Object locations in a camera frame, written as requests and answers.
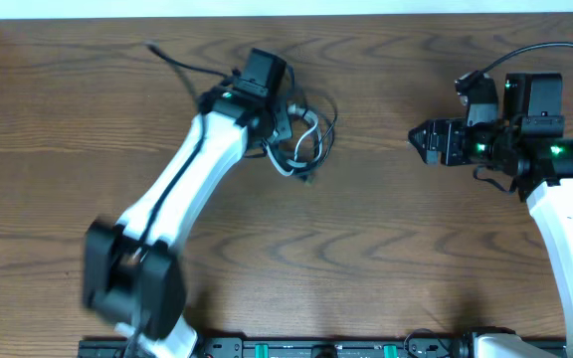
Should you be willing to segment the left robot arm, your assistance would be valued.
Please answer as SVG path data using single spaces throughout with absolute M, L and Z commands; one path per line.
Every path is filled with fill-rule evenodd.
M 181 255 L 189 233 L 225 174 L 245 153 L 289 136 L 279 95 L 292 69 L 252 49 L 239 73 L 196 100 L 187 137 L 148 191 L 115 224 L 85 234 L 84 307 L 125 335 L 123 357 L 189 357 L 198 341 L 186 322 Z

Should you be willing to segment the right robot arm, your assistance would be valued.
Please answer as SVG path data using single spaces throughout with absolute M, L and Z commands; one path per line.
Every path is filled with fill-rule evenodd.
M 461 118 L 428 119 L 408 133 L 427 164 L 471 165 L 510 177 L 533 218 L 552 266 L 565 322 L 564 354 L 573 357 L 573 138 L 564 137 L 562 77 L 509 73 L 504 94 L 493 79 L 457 83 Z

